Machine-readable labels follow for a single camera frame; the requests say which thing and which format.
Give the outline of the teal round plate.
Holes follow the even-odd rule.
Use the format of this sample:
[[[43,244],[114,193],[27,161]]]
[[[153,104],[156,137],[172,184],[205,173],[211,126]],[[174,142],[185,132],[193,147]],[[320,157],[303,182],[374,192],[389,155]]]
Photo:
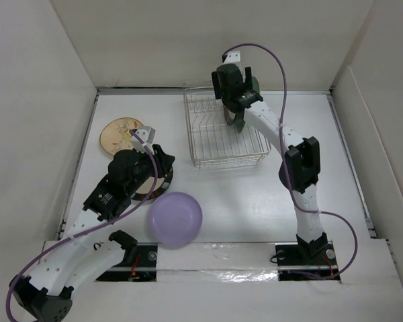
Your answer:
[[[255,76],[251,77],[251,82],[252,82],[254,92],[256,92],[258,95],[260,95],[259,82],[258,82],[258,80],[257,80],[257,78]]]

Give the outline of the brown rimmed cream plate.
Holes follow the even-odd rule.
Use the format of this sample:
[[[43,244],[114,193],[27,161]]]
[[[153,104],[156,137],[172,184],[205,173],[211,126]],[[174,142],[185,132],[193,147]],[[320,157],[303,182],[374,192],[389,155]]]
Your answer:
[[[239,113],[235,113],[231,111],[227,106],[223,105],[224,110],[224,118],[226,121],[226,125],[235,126],[239,119]]]

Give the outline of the teal rectangular ceramic plate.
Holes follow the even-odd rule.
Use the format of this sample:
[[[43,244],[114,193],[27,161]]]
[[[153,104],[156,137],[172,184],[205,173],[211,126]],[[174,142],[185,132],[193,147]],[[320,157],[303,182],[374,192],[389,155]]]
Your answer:
[[[235,117],[234,119],[234,128],[237,133],[242,133],[244,127],[245,127],[245,121],[242,118]]]

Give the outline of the black mosaic rimmed plate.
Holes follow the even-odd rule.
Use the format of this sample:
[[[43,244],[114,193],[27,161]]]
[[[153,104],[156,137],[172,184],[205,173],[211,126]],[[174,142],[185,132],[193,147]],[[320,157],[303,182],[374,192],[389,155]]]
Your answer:
[[[170,187],[173,175],[173,167],[171,167],[170,171],[164,177],[157,179],[154,190],[151,193],[149,193],[149,191],[152,188],[154,177],[152,176],[148,178],[144,184],[132,195],[131,199],[133,201],[141,201],[145,197],[147,197],[147,201],[156,199],[157,197],[163,195]]]

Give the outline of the tan floral round plate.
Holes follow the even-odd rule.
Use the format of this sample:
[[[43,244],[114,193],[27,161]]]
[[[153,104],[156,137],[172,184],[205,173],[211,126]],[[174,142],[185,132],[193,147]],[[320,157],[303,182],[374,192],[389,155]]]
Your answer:
[[[142,127],[143,123],[131,117],[122,117],[107,124],[101,131],[99,141],[101,147],[114,156],[121,150],[131,150],[132,135],[130,130]]]

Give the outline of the purple plastic plate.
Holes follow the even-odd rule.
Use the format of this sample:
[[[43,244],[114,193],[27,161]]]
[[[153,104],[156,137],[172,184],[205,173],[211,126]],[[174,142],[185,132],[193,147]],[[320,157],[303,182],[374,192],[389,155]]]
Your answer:
[[[147,215],[150,234],[159,243],[180,248],[193,242],[203,221],[200,204],[191,195],[171,192],[160,196]]]

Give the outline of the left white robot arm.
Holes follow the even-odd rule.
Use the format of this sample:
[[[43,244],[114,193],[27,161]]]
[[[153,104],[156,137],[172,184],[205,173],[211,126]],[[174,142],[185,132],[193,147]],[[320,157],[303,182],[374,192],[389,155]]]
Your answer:
[[[114,223],[135,212],[136,191],[149,179],[170,173],[175,157],[160,145],[119,151],[106,175],[83,203],[67,234],[28,263],[9,283],[6,314],[14,321],[15,299],[37,321],[62,321],[76,292],[111,267],[131,265],[137,257],[137,240]]]

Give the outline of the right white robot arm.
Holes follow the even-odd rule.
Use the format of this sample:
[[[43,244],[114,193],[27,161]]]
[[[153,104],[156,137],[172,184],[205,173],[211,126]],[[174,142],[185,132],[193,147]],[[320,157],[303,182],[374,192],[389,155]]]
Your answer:
[[[290,191],[297,219],[297,256],[311,264],[321,256],[327,245],[316,198],[320,173],[320,144],[315,137],[304,138],[284,126],[253,88],[251,68],[242,74],[233,63],[223,64],[212,73],[217,99],[234,114],[231,123],[238,120],[254,127],[273,145],[282,157],[279,179]]]

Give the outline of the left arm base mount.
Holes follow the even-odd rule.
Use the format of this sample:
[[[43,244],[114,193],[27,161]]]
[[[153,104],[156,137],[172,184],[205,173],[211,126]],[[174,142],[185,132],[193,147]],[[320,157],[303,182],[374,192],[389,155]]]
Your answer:
[[[124,259],[109,268],[98,282],[155,282],[158,244],[138,244],[135,250],[126,251]]]

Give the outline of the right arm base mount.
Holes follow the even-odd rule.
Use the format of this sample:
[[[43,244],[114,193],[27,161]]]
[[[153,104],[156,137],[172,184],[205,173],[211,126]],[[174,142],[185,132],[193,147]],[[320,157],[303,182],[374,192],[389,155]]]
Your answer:
[[[331,278],[339,272],[332,244],[311,258],[301,255],[297,244],[277,244],[270,262],[277,265],[279,281],[311,280],[308,274]]]

